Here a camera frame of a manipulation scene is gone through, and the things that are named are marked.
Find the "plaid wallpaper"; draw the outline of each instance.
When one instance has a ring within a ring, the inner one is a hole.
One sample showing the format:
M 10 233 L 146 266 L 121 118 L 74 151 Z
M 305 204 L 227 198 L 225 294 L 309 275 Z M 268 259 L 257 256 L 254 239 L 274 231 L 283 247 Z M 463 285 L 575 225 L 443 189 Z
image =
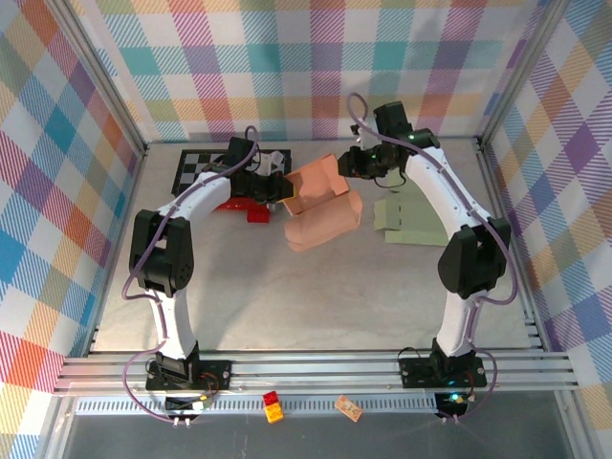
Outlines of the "plaid wallpaper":
M 137 156 L 43 0 L 0 0 L 0 458 L 32 457 Z
M 546 0 L 73 0 L 143 136 L 350 137 L 344 97 L 473 135 Z
M 571 2 L 493 148 L 537 308 L 612 454 L 612 1 Z

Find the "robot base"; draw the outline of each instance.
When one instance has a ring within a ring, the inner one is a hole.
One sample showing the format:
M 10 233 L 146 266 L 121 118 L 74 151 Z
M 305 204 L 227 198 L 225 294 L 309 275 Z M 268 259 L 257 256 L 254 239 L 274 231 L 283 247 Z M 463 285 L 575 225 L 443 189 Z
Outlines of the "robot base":
M 436 339 L 427 358 L 399 359 L 404 389 L 440 387 L 485 387 L 487 376 L 482 359 L 474 351 L 447 357 Z
M 487 385 L 487 376 L 483 371 L 482 359 L 478 357 L 473 358 L 472 367 L 449 372 L 444 377 L 436 375 L 429 357 L 400 359 L 400 370 L 404 389 L 470 388 L 472 387 L 472 381 L 474 387 L 485 387 Z
M 156 361 L 152 361 L 148 368 L 149 377 L 146 380 L 146 390 L 193 390 L 198 392 L 209 392 L 217 390 L 228 390 L 230 388 L 231 361 L 199 361 L 197 373 L 201 377 L 193 378 L 192 381 L 181 381 L 180 379 L 168 377 L 163 373 Z M 205 374 L 214 375 L 219 387 L 215 387 L 214 378 L 206 377 Z

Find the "red lego brick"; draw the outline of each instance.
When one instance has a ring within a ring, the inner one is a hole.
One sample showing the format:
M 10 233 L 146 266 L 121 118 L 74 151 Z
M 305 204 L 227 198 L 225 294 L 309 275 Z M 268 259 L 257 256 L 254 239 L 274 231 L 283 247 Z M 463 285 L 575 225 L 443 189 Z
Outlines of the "red lego brick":
M 249 210 L 247 211 L 247 221 L 249 223 L 270 223 L 270 211 L 264 210 Z
M 278 396 L 276 395 L 275 391 L 268 392 L 267 394 L 264 395 L 264 405 L 265 406 L 270 406 L 271 404 L 277 404 L 277 403 L 278 403 Z

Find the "floor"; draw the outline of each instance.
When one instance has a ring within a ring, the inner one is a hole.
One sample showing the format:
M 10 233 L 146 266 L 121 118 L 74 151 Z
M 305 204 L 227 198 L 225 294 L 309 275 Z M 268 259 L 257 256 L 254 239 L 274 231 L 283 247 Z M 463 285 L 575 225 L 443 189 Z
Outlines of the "floor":
M 270 426 L 263 413 L 205 414 L 204 425 L 168 428 L 148 416 L 75 416 L 63 457 L 511 459 L 574 457 L 555 395 L 498 392 L 459 425 L 432 414 L 363 411 L 292 415 Z
M 266 142 L 291 148 L 294 169 L 351 142 Z M 224 147 L 222 144 L 201 145 Z M 448 160 L 473 196 L 491 209 L 470 140 L 443 141 Z M 134 215 L 172 199 L 182 146 L 152 145 L 131 210 L 119 261 L 109 286 L 94 349 L 141 350 L 157 344 L 150 306 L 125 302 Z M 438 247 L 384 243 L 374 231 L 373 205 L 389 191 L 350 180 L 363 199 L 361 226 L 325 245 L 289 249 L 281 207 L 269 225 L 248 224 L 241 212 L 214 212 L 192 229 L 195 272 L 188 287 L 191 324 L 200 349 L 427 348 L 442 322 L 446 291 L 437 274 Z M 135 282 L 130 292 L 139 290 Z M 505 276 L 492 296 L 510 291 Z M 529 347 L 518 300 L 487 307 L 476 333 L 483 347 Z

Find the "black and white checkerboard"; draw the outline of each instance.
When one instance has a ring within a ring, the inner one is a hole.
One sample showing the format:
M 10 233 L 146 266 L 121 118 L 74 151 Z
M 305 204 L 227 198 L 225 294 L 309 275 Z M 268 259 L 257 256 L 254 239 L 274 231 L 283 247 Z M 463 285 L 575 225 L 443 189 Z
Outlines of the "black and white checkerboard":
M 291 172 L 291 150 L 259 150 L 262 154 L 273 153 L 274 151 L 280 152 L 285 161 L 283 162 L 282 170 L 286 175 Z M 212 161 L 215 161 L 220 156 L 227 153 L 227 150 L 183 150 L 181 152 L 181 159 L 176 169 L 176 175 L 174 177 L 174 184 L 172 185 L 172 195 L 178 196 L 183 191 L 188 189 L 195 179 L 198 177 L 202 169 Z M 252 164 L 247 167 L 247 170 L 255 170 L 257 164 Z

